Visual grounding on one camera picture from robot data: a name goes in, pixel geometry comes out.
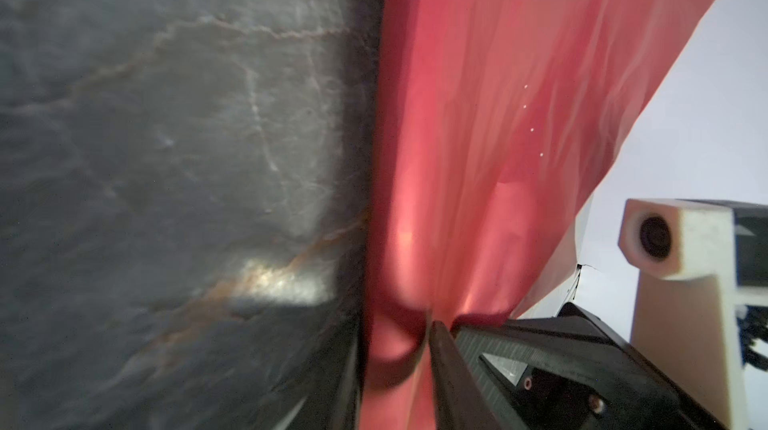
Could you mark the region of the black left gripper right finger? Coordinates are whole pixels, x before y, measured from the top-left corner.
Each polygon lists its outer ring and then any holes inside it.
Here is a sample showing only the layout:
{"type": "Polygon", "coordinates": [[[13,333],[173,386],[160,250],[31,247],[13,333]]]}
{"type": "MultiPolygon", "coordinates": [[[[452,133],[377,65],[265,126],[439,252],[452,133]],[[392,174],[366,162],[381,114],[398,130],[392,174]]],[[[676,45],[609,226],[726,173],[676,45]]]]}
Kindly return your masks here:
{"type": "Polygon", "coordinates": [[[443,322],[429,330],[436,426],[439,430],[500,429],[443,322]]]}

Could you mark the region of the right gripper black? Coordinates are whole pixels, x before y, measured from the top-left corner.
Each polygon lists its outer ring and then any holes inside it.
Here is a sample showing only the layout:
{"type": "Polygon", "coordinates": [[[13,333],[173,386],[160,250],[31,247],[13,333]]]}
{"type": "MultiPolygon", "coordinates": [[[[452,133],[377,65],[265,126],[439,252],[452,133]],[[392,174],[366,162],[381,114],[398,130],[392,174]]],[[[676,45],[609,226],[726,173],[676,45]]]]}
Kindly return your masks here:
{"type": "Polygon", "coordinates": [[[599,317],[458,325],[453,336],[503,429],[721,429],[723,423],[599,317]]]}

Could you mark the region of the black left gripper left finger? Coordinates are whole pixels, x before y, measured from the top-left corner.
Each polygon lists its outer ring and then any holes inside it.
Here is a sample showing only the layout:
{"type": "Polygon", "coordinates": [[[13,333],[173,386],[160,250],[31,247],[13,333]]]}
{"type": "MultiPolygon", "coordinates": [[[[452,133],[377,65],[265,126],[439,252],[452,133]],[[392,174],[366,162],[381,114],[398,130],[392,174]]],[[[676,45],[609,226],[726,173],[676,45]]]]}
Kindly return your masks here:
{"type": "Polygon", "coordinates": [[[309,366],[310,379],[288,429],[357,429],[362,382],[360,313],[327,339],[309,366]]]}

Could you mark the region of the dark red wrapping paper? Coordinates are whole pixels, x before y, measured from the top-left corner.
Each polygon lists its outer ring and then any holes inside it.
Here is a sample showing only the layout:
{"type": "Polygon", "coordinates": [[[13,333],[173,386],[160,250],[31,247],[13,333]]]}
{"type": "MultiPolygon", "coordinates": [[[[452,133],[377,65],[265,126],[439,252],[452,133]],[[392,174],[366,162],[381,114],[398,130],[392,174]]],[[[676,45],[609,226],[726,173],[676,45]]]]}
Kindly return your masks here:
{"type": "Polygon", "coordinates": [[[384,0],[359,425],[431,429],[429,326],[546,273],[714,0],[384,0]]]}

